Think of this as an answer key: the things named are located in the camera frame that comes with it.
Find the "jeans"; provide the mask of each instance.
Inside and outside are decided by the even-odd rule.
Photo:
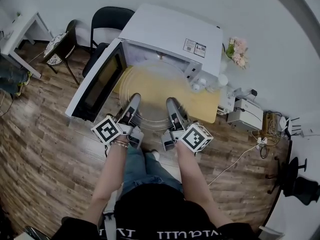
[[[6,59],[0,58],[0,89],[15,94],[19,91],[18,84],[27,80],[26,71],[19,70]]]
[[[124,167],[124,183],[121,196],[142,184],[166,184],[181,193],[181,182],[167,172],[152,153],[142,153],[129,145]]]

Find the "black t-shirt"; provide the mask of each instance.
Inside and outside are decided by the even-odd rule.
[[[185,201],[178,190],[165,184],[137,186],[114,208],[117,240],[256,240],[249,224],[231,223],[216,228],[205,210]],[[97,226],[67,219],[52,240],[106,238],[104,224]]]

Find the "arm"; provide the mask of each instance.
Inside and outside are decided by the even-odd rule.
[[[219,210],[214,201],[194,153],[181,141],[177,141],[175,147],[185,199],[200,205],[217,228],[232,223],[233,221]]]
[[[128,143],[126,135],[121,135],[117,140]],[[118,190],[124,181],[127,148],[116,144],[111,145],[110,151],[95,186],[88,209],[82,220],[98,224],[99,218],[106,207],[113,191]]]

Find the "bracelet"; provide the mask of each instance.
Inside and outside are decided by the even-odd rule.
[[[111,141],[110,145],[112,145],[112,144],[117,144],[118,146],[124,147],[126,149],[129,147],[129,145],[127,143],[124,143],[124,142],[117,140],[117,139]]]

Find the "microwave label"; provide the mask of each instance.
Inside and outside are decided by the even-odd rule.
[[[206,55],[206,46],[190,39],[185,40],[183,50],[203,58]]]

